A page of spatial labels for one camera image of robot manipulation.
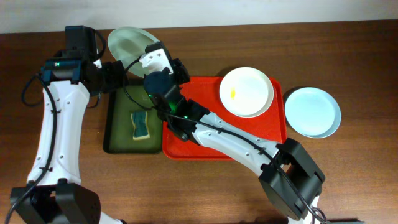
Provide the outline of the light blue plate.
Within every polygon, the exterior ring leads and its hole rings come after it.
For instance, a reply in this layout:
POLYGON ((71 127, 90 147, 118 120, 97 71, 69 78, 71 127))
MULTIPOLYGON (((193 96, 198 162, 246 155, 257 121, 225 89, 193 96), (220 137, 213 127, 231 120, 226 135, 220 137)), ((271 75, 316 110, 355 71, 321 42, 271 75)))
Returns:
POLYGON ((302 87, 285 100, 285 118, 289 126, 308 138, 326 138, 340 127, 342 114, 337 101, 326 91, 302 87))

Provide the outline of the white plate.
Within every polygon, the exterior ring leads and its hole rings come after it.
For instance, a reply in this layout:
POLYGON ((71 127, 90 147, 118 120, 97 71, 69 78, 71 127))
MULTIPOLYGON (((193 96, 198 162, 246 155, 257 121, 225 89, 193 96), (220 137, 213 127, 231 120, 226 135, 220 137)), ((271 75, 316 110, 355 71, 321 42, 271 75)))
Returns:
POLYGON ((239 67, 224 76, 219 96, 230 113, 241 118, 255 118, 271 107, 274 87, 271 79, 262 71, 239 67))

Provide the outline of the yellow green sponge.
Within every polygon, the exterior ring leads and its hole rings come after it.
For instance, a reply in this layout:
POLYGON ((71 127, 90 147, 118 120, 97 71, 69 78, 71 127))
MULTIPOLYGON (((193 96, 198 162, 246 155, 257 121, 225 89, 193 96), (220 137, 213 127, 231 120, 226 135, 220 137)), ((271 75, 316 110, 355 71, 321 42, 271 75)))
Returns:
POLYGON ((139 141, 150 138, 146 111, 135 111, 131 113, 131 121, 133 125, 133 140, 139 141))

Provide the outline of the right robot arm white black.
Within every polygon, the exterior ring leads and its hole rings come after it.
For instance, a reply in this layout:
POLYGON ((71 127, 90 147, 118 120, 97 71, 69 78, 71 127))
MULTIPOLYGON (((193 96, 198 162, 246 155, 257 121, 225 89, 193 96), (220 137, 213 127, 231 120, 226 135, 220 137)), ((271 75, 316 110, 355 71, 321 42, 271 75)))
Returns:
POLYGON ((180 85, 189 82, 190 76, 178 59, 140 59, 140 63, 149 70, 144 89, 158 117, 176 137, 222 152, 253 171, 271 204, 287 217, 327 222, 315 205, 325 176, 299 142, 288 138, 281 144, 258 138, 187 100, 180 85))

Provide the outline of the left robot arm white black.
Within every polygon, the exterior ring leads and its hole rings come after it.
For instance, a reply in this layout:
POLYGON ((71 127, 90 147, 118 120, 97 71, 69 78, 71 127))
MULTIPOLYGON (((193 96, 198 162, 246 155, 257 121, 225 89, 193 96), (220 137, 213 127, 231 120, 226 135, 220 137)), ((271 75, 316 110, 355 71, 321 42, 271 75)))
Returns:
POLYGON ((53 58, 35 77, 43 86, 44 117, 34 165, 24 187, 11 190, 5 222, 120 223, 101 210, 95 192, 81 186, 82 121, 91 95, 121 87, 122 63, 53 58))

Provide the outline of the mint green plate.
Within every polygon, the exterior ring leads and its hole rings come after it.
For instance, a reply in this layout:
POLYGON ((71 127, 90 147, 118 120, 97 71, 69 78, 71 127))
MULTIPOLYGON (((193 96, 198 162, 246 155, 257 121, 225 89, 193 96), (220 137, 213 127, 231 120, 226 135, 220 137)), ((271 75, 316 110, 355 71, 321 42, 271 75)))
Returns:
POLYGON ((137 27, 121 27, 108 36, 108 48, 116 61, 126 68, 134 60, 145 54, 148 45, 158 42, 158 38, 137 27))

